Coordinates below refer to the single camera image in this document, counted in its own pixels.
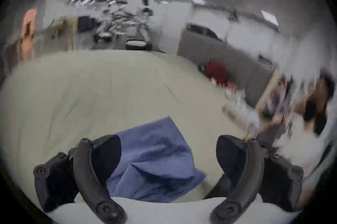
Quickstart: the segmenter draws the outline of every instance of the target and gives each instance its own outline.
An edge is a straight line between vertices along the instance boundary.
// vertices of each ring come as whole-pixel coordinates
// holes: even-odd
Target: blue fabric
[[[107,180],[111,197],[171,202],[205,177],[194,168],[192,152],[169,117],[116,135],[122,156]]]

